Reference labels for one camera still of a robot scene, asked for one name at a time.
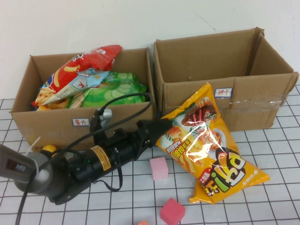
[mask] snack bag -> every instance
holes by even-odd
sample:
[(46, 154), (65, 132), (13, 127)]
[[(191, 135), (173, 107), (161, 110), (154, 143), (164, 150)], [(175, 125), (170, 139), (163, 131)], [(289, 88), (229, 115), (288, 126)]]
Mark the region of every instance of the snack bag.
[[(146, 87), (139, 82), (135, 74), (113, 72), (98, 87), (75, 95), (69, 108), (98, 107), (114, 98), (126, 94), (143, 93), (145, 91)], [(132, 104), (144, 101), (144, 96), (133, 96), (115, 101), (112, 105)]]
[(269, 180), (267, 174), (241, 158), (220, 116), (210, 84), (164, 118), (171, 119), (173, 127), (157, 145), (197, 178), (191, 203), (216, 203)]
[(109, 74), (121, 49), (109, 45), (75, 56), (51, 75), (32, 104), (46, 105), (96, 87)]

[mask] orange snack bag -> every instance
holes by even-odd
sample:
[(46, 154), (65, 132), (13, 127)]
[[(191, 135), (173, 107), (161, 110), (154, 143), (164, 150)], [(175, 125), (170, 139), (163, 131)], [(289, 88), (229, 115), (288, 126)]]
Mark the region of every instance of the orange snack bag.
[(197, 178), (191, 203), (216, 203), (269, 180), (240, 156), (209, 83), (164, 118), (172, 120), (173, 127), (160, 137), (157, 146)]

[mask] red foam cube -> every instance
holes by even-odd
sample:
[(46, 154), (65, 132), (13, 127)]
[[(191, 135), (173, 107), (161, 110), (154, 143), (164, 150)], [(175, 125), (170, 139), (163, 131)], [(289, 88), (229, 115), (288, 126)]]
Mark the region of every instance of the red foam cube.
[(169, 176), (169, 169), (165, 157), (150, 159), (153, 180), (166, 179)]
[(160, 211), (160, 218), (168, 225), (177, 225), (184, 217), (186, 209), (170, 198)]

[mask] open cardboard box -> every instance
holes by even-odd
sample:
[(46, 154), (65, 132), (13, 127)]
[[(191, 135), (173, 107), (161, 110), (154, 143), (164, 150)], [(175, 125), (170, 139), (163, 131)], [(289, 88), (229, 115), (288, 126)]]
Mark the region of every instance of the open cardboard box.
[[(73, 119), (79, 119), (79, 121), (91, 119), (95, 110), (98, 109), (97, 107), (32, 111), (31, 102), (35, 100), (39, 87), (42, 86), (52, 73), (77, 54), (30, 57), (11, 114), (20, 132), (29, 144), (32, 144), (38, 137), (41, 137), (35, 145), (34, 150), (36, 151), (47, 144), (64, 147), (90, 132), (89, 126), (74, 126)], [(147, 86), (147, 92), (154, 96), (148, 48), (122, 50), (116, 57), (112, 71), (135, 73), (139, 81)], [(112, 110), (110, 124), (136, 113), (147, 104), (145, 102), (109, 106), (108, 108)], [(155, 104), (140, 116), (113, 129), (122, 127), (126, 131), (135, 131), (137, 130), (136, 123), (138, 120), (154, 119), (154, 111)], [(82, 141), (74, 149), (85, 149), (93, 146), (93, 139), (89, 138)]]
[(230, 131), (271, 127), (299, 78), (260, 28), (157, 40), (154, 60), (163, 115), (209, 82)]

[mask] label sticker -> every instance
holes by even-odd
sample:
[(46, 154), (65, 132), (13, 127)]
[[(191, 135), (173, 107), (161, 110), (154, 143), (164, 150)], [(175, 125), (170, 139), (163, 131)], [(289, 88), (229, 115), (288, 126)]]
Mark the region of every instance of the label sticker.
[(217, 88), (215, 91), (216, 98), (230, 98), (232, 95), (232, 88)]
[(74, 118), (72, 119), (73, 126), (75, 127), (85, 127), (90, 125), (89, 118)]
[(105, 151), (103, 150), (103, 148), (101, 148), (100, 146), (96, 145), (95, 147), (91, 148), (95, 154), (97, 155), (97, 157), (99, 158), (100, 163), (102, 164), (103, 170), (106, 171), (108, 169), (110, 169), (111, 166), (111, 162), (109, 161), (107, 154), (105, 153)]

